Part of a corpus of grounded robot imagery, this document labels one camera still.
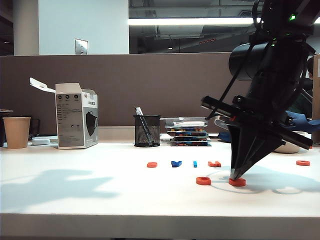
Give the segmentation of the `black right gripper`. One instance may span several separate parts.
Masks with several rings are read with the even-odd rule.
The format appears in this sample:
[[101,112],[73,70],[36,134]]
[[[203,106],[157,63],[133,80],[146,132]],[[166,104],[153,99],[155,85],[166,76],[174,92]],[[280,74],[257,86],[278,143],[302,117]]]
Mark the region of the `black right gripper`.
[[232,104],[205,96],[204,108],[228,117],[231,139],[230,178],[239,179],[254,164],[286,142],[309,149],[311,139],[285,128],[286,110],[300,94],[304,79],[289,73],[259,72],[246,96],[237,95]]

